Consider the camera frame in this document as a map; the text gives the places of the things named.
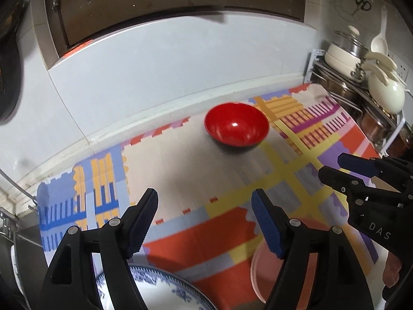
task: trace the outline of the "power outlet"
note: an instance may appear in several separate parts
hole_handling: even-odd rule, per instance
[[[393,60],[397,65],[397,75],[406,81],[407,74],[409,73],[409,67],[404,63],[395,53],[393,54]]]

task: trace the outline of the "white spoon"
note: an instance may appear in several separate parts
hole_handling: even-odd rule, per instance
[[[386,27],[387,27],[387,9],[382,7],[382,27],[379,34],[371,40],[370,49],[372,52],[379,52],[383,55],[388,55],[389,47],[386,42]]]

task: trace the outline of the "red bowl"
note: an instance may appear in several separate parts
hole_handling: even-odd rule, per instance
[[[253,106],[227,102],[212,108],[205,116],[205,129],[215,140],[233,147],[250,147],[268,134],[266,116]]]

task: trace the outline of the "screw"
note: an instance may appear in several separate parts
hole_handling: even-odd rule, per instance
[[[77,232],[78,228],[76,226],[70,226],[69,229],[67,230],[67,233],[69,234],[75,234]]]
[[[110,226],[118,226],[120,223],[121,223],[121,220],[119,218],[112,218],[109,220]]]
[[[336,234],[341,234],[343,233],[343,230],[340,226],[333,226],[332,231]]]
[[[290,225],[294,226],[294,227],[298,227],[298,226],[301,225],[301,221],[299,221],[298,219],[295,219],[295,218],[290,219]]]

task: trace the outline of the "colorful tablecloth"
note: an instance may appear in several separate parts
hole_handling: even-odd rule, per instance
[[[347,224],[345,196],[322,185],[317,170],[339,168],[342,152],[377,157],[369,141],[318,84],[248,102],[272,127],[248,152],[220,149],[205,132],[203,113],[124,141],[42,183],[37,197],[48,261],[68,227],[101,227],[154,188],[159,208],[133,262],[193,282],[220,310],[252,302],[250,262],[262,234],[250,198],[263,188],[290,217],[340,225],[368,274],[381,249]],[[100,272],[98,254],[94,264]]]

